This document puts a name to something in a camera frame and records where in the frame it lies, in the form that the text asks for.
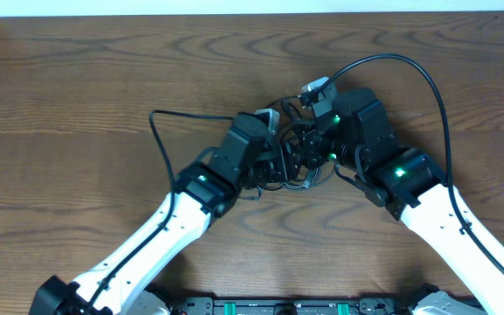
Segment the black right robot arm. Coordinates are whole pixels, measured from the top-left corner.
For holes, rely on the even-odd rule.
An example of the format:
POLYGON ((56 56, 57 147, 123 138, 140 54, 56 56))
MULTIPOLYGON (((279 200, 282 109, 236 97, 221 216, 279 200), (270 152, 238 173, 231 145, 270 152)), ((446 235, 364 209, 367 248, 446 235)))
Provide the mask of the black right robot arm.
POLYGON ((373 91, 305 86, 300 101, 314 114, 315 150, 354 170, 367 199, 430 245, 486 313, 504 314, 504 246, 445 170, 418 148, 400 145, 373 91))

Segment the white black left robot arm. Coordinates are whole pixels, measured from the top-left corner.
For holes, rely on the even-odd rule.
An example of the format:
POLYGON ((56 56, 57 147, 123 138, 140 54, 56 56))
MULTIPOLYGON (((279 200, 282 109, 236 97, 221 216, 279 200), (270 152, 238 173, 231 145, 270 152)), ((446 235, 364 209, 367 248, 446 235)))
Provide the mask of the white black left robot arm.
POLYGON ((242 191, 283 181, 294 165, 276 141, 273 109, 231 118, 220 147, 207 148, 179 173, 157 211, 118 249, 71 283, 50 277, 35 293, 31 314, 125 314, 161 270, 224 216, 242 191))

